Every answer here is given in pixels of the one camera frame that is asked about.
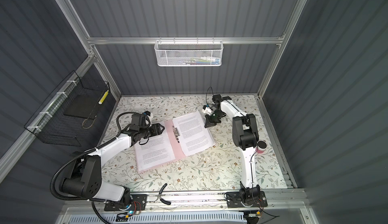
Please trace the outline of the printed white paper sheet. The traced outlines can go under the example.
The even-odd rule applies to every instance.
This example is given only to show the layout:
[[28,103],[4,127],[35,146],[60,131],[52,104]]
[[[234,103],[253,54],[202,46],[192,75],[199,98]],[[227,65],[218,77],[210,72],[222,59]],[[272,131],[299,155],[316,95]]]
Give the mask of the printed white paper sheet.
[[168,133],[151,137],[147,142],[141,141],[135,146],[137,171],[144,172],[159,165],[175,160]]

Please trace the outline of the pink file folder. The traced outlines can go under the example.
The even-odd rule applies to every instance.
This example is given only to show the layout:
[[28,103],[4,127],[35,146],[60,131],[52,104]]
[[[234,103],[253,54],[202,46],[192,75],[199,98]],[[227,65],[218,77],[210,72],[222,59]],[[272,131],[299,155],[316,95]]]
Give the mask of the pink file folder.
[[187,156],[184,155],[180,144],[177,142],[177,140],[175,138],[173,128],[172,128],[174,126],[172,120],[167,120],[167,121],[161,122],[161,124],[165,127],[164,132],[168,133],[168,137],[169,137],[172,149],[173,149],[174,154],[175,154],[176,159],[173,161],[182,160],[182,159],[186,158]]

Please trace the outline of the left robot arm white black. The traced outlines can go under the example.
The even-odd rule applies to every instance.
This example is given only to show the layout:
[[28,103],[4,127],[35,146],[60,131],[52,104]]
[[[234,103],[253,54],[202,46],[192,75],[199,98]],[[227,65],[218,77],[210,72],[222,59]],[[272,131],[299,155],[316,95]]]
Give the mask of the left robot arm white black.
[[149,111],[128,112],[131,121],[125,127],[116,118],[118,133],[111,140],[73,157],[54,174],[50,182],[50,192],[57,199],[65,201],[89,200],[109,201],[130,206],[130,189],[103,181],[102,167],[118,153],[140,144],[142,140],[160,136],[165,127],[153,123]]

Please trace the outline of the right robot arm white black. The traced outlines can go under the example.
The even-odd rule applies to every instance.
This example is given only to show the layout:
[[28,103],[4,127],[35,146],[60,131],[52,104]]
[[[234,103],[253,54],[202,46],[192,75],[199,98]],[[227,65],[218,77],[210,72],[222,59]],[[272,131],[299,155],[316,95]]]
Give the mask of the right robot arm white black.
[[260,186],[255,173],[255,154],[259,143],[256,117],[235,105],[229,96],[212,96],[212,106],[205,105],[205,128],[221,123],[223,117],[232,122],[232,140],[241,153],[240,200],[244,205],[253,205],[260,196]]

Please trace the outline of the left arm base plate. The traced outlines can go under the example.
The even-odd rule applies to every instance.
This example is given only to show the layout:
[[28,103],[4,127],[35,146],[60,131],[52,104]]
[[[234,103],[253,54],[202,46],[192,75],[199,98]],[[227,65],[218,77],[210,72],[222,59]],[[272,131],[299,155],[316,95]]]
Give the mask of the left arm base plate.
[[129,204],[111,201],[105,205],[104,211],[143,211],[146,208],[147,200],[148,195],[146,194],[131,194],[131,202]]

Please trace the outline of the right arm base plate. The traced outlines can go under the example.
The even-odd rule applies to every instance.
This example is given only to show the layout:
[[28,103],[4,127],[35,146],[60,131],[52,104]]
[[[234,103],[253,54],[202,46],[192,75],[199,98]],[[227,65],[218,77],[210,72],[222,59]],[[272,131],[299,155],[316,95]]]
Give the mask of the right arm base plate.
[[268,206],[267,198],[263,191],[260,194],[254,194],[253,196],[242,197],[239,192],[226,192],[223,197],[226,200],[228,208],[243,208],[243,207],[260,207],[264,208]]

